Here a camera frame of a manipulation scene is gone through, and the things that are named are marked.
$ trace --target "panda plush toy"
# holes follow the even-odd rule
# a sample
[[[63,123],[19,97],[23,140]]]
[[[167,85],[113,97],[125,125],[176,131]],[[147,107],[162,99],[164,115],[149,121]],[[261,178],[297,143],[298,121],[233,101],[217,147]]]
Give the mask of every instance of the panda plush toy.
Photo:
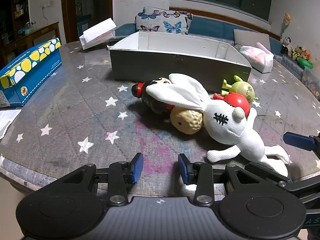
[[[284,37],[282,40],[282,45],[281,45],[281,53],[282,54],[288,54],[289,51],[291,51],[292,46],[291,46],[291,39],[290,37]]]
[[[148,106],[154,113],[160,114],[160,115],[169,114],[171,109],[174,106],[163,103],[163,102],[159,102],[146,92],[147,86],[157,84],[157,83],[172,84],[172,82],[167,78],[157,78],[154,80],[146,81],[144,83],[138,83],[133,85],[131,88],[131,93],[134,97],[141,98],[142,102],[146,106]]]

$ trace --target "wooden door frame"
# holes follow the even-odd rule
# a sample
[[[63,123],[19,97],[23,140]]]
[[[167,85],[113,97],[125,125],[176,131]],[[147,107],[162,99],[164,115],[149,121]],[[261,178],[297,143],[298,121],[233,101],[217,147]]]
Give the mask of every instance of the wooden door frame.
[[[77,28],[77,20],[76,20],[76,10],[68,8],[75,8],[76,1],[75,0],[61,0],[61,9],[62,9],[62,18],[63,18],[63,26],[64,33],[66,36],[66,43],[78,41],[78,28]],[[112,9],[112,0],[108,0],[107,6],[108,17],[113,19],[113,9]]]

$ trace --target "blue sofa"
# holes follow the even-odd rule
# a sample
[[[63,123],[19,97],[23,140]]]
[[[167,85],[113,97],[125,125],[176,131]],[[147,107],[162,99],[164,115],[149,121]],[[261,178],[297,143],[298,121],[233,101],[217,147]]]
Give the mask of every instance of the blue sofa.
[[[208,19],[208,18],[194,16],[190,24],[188,33],[233,41],[234,29],[244,30],[244,31],[253,31],[251,29],[247,29],[231,23],[221,22],[215,19]],[[127,23],[116,29],[116,36],[128,36],[135,32],[136,32],[135,23]],[[280,53],[281,42],[271,37],[269,38],[269,40],[270,40],[271,52],[274,55],[278,55],[282,57],[282,54]]]

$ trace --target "green inflatable ring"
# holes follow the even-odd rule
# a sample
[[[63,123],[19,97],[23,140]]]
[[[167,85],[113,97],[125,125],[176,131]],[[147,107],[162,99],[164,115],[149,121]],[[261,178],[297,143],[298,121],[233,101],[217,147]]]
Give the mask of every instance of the green inflatable ring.
[[[308,67],[310,69],[313,69],[313,64],[307,60],[305,60],[304,58],[302,57],[299,57],[298,58],[298,62],[299,62],[299,65],[304,69],[305,67]]]

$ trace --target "power cord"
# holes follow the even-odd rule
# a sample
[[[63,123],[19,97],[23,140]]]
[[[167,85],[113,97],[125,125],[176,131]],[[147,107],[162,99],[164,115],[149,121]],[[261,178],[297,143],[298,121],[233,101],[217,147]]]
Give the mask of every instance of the power cord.
[[[42,7],[42,17],[47,20],[47,24],[46,24],[46,26],[47,26],[49,21],[48,21],[47,17],[44,15],[44,7]]]

